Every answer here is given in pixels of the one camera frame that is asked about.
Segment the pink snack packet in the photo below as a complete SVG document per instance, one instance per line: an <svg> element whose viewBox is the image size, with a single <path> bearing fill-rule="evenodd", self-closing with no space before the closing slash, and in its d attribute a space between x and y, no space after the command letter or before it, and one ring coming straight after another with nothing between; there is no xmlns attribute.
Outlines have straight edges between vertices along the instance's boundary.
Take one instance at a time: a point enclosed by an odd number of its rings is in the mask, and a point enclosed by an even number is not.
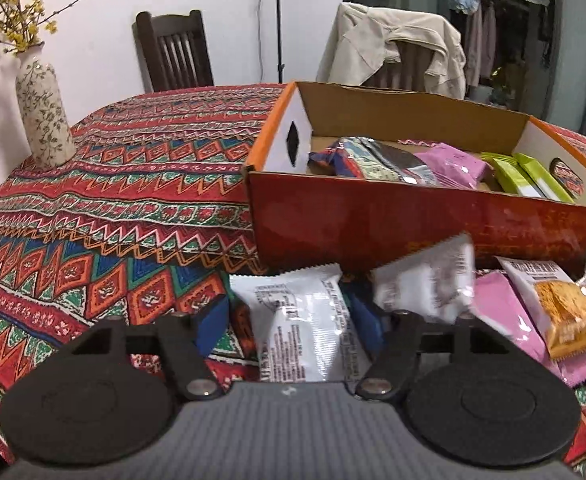
<svg viewBox="0 0 586 480"><path fill-rule="evenodd" d="M586 353L553 361L506 274L491 271L475 280L473 313L574 388L586 381Z"/></svg>

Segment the orange cracker snack packet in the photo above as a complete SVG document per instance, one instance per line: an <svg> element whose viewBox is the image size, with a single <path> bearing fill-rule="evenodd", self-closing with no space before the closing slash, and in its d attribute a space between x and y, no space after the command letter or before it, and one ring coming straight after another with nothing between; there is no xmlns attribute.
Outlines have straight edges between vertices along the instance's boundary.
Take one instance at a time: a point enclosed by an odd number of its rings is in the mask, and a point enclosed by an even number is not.
<svg viewBox="0 0 586 480"><path fill-rule="evenodd" d="M586 294L553 261L497 258L552 360L586 352Z"/></svg>

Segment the white silver snack packet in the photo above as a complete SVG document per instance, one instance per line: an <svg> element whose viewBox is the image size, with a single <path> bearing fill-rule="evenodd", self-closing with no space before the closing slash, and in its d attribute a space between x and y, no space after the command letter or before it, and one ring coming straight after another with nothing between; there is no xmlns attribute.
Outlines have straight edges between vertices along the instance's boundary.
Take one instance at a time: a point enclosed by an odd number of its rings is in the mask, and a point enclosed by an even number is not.
<svg viewBox="0 0 586 480"><path fill-rule="evenodd" d="M347 382L371 362L340 290L336 263L273 276L233 274L234 296L250 309L263 382Z"/></svg>

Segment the green white nut bar packet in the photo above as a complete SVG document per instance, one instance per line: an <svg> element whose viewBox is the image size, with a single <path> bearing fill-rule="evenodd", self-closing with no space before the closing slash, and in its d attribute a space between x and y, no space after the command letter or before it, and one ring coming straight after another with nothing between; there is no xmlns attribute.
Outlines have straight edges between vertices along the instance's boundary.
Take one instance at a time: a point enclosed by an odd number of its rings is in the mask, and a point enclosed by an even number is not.
<svg viewBox="0 0 586 480"><path fill-rule="evenodd" d="M494 177L504 192L523 197L543 198L513 156L481 152L479 157L491 166Z"/></svg>

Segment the patterned red tablecloth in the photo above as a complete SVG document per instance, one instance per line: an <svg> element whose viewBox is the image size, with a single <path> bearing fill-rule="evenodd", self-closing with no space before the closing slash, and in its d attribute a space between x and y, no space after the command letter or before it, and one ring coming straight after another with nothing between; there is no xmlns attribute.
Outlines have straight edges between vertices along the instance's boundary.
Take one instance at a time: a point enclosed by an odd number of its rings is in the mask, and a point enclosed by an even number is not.
<svg viewBox="0 0 586 480"><path fill-rule="evenodd" d="M0 185L0 402L93 323L193 312L261 273L242 165L277 84L146 94L72 130L76 155ZM0 471L13 463L0 430Z"/></svg>

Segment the orange cardboard box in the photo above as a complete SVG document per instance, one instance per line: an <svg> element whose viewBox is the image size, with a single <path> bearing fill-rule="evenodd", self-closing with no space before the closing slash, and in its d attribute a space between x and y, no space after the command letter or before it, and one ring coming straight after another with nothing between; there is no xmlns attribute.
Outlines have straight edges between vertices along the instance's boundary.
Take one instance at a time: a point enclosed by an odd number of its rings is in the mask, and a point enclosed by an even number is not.
<svg viewBox="0 0 586 480"><path fill-rule="evenodd" d="M386 144L442 142L471 154L564 162L582 182L570 204L495 188L435 188L316 174L309 154L342 136ZM562 130L525 114L437 94L294 81L276 100L244 165L265 266L376 266L468 233L477 263L499 257L586 266L586 156Z"/></svg>

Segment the blue patterned snack packet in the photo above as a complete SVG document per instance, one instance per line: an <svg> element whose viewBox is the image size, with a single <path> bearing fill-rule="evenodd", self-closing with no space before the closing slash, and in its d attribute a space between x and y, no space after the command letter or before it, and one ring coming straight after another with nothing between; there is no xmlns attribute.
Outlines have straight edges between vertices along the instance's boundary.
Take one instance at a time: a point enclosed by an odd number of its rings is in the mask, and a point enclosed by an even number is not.
<svg viewBox="0 0 586 480"><path fill-rule="evenodd" d="M336 177L437 186L434 172L415 155L365 136L343 136L308 158L312 169Z"/></svg>

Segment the floral ceramic vase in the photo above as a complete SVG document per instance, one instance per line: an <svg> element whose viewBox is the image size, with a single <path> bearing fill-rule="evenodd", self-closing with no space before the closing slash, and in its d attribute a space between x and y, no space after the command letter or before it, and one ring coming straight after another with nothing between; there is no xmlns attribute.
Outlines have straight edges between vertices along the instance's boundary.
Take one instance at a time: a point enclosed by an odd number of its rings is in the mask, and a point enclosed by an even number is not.
<svg viewBox="0 0 586 480"><path fill-rule="evenodd" d="M55 70L42 58L43 47L40 42L17 55L15 90L32 158L38 168L49 170L72 159L76 145Z"/></svg>

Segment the chair with beige jacket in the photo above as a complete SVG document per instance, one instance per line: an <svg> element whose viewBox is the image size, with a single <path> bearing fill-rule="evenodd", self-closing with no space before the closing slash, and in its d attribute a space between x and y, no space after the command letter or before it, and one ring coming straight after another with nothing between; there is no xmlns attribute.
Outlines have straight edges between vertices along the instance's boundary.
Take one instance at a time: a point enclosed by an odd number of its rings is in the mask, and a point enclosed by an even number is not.
<svg viewBox="0 0 586 480"><path fill-rule="evenodd" d="M434 51L412 44L394 41L382 67L362 85L369 88L424 92L425 74Z"/></svg>

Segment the dark wooden chair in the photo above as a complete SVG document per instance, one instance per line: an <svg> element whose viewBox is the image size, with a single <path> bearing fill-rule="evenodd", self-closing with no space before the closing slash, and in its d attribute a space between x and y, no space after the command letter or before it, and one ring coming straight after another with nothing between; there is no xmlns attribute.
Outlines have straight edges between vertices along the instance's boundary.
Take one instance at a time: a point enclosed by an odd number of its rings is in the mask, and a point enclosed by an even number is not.
<svg viewBox="0 0 586 480"><path fill-rule="evenodd" d="M214 85L203 14L136 14L136 34L155 92Z"/></svg>

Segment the dark sliding glass door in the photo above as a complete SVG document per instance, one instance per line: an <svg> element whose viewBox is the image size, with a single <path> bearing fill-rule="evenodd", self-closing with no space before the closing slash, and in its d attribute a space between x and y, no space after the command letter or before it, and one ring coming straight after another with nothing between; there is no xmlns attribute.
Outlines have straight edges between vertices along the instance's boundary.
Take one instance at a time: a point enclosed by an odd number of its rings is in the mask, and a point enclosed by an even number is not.
<svg viewBox="0 0 586 480"><path fill-rule="evenodd" d="M471 15L448 0L346 1L443 16L461 34L468 99L586 136L586 0L480 0Z"/></svg>

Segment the beige jacket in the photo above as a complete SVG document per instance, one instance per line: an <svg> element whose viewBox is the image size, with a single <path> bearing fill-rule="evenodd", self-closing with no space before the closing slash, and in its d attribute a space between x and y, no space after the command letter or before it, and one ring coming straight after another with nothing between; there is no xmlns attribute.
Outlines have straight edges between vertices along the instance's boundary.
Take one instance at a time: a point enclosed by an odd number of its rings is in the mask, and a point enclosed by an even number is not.
<svg viewBox="0 0 586 480"><path fill-rule="evenodd" d="M461 34L438 14L338 5L316 81L463 99Z"/></svg>

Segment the studio light on stand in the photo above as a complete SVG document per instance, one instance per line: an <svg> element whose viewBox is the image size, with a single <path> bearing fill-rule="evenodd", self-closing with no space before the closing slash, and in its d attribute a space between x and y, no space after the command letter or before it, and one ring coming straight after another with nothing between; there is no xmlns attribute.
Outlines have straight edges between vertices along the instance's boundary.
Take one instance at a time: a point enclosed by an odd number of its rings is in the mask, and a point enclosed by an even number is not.
<svg viewBox="0 0 586 480"><path fill-rule="evenodd" d="M282 13L281 0L274 0L276 8L276 76L278 83L283 84L284 62L282 49Z"/></svg>

